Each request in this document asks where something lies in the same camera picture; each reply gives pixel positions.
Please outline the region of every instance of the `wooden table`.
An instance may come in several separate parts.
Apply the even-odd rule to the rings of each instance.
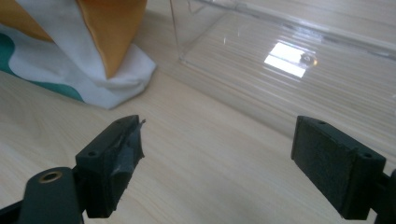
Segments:
[[[75,165],[113,120],[138,114],[146,155],[118,210],[86,223],[373,223],[345,221],[290,159],[292,139],[170,74],[177,61],[167,1],[150,0],[136,44],[159,68],[113,110],[0,74],[0,207],[36,173]]]

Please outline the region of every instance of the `orange fabric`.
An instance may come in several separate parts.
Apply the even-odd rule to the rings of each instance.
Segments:
[[[15,0],[1,0],[0,23],[33,38],[52,41],[51,37]]]
[[[147,0],[77,0],[106,69],[114,77],[143,18]]]

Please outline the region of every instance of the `transparent acrylic container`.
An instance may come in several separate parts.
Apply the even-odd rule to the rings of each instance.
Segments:
[[[171,6],[180,60],[204,80],[192,86],[290,137],[298,115],[325,120],[396,168],[396,52],[378,34],[234,0]]]

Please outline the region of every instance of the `screw hole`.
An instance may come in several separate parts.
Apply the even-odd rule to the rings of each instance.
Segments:
[[[95,151],[90,151],[88,153],[88,156],[94,157],[94,156],[96,156],[96,152]]]
[[[59,172],[59,171],[49,172],[49,173],[42,175],[40,177],[40,179],[38,180],[38,182],[40,182],[41,184],[47,184],[49,182],[52,182],[52,181],[55,181],[55,180],[61,178],[61,176],[62,176],[62,172]]]

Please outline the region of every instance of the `teal fabric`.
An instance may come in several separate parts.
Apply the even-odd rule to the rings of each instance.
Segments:
[[[8,66],[9,59],[11,58],[14,49],[15,49],[15,45],[14,42],[11,40],[11,38],[9,38],[7,35],[0,34],[0,70],[7,72],[15,77],[18,77],[18,75],[14,74],[11,68]],[[50,91],[58,92],[62,95],[83,102],[82,97],[79,95],[78,91],[76,91],[73,87],[64,84],[49,83],[49,82],[37,82],[37,81],[30,81],[30,82],[42,88],[48,89]]]

